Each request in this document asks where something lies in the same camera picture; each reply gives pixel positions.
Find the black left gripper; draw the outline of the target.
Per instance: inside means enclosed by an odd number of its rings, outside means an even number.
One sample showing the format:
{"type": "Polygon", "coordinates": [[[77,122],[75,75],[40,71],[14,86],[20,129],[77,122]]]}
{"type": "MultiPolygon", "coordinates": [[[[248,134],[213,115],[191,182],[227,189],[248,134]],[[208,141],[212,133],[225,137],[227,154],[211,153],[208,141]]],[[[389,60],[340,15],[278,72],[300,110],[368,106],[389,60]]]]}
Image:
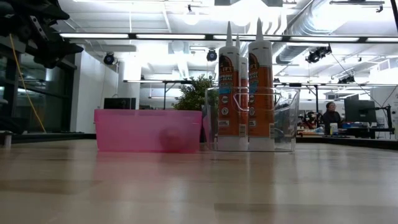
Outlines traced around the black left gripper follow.
{"type": "Polygon", "coordinates": [[[37,47],[35,62],[44,67],[55,68],[67,55],[81,53],[83,47],[70,42],[62,42],[57,31],[51,28],[52,20],[35,16],[20,16],[23,28],[22,36],[33,41],[37,47]]]}

